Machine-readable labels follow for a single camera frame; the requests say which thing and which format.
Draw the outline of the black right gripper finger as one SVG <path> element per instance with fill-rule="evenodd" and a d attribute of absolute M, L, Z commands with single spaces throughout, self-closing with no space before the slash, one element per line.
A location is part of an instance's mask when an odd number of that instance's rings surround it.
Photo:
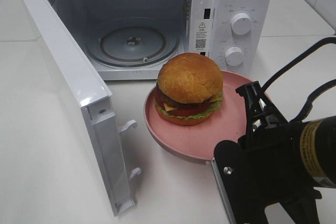
<path fill-rule="evenodd" d="M 262 90 L 258 81 L 238 87 L 236 93 L 243 97 L 245 102 L 246 136 L 252 136 L 254 130 L 270 129 L 288 123 Z"/>
<path fill-rule="evenodd" d="M 246 154 L 237 143 L 219 142 L 211 167 L 229 223 L 268 222 Z"/>

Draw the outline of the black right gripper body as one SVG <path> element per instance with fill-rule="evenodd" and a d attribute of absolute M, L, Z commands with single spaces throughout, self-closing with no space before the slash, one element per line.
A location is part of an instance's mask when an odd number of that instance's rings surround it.
<path fill-rule="evenodd" d="M 300 156 L 302 122 L 270 129 L 258 129 L 252 137 L 238 139 L 258 181 L 294 182 L 304 179 L 305 167 Z"/>

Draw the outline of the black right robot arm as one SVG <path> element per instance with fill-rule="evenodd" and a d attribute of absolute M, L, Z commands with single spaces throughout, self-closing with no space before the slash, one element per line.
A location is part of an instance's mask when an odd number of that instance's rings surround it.
<path fill-rule="evenodd" d="M 335 187 L 335 117 L 306 117 L 333 87 L 331 80 L 315 89 L 291 121 L 258 82 L 236 89 L 245 102 L 246 132 L 237 142 L 219 142 L 211 161 L 230 223 L 267 223 L 265 209 L 275 203 L 295 223 L 319 222 L 319 188 Z"/>

